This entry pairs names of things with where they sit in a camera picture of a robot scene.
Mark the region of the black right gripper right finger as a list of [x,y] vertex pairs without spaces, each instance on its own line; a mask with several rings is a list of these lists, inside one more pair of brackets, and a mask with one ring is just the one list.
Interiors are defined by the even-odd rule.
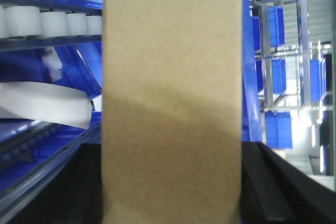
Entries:
[[335,223],[335,192],[261,142],[242,142],[242,223]]

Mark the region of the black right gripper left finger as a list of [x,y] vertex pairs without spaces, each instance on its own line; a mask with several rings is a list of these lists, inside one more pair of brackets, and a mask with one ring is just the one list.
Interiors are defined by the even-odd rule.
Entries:
[[16,223],[102,223],[101,145],[82,144]]

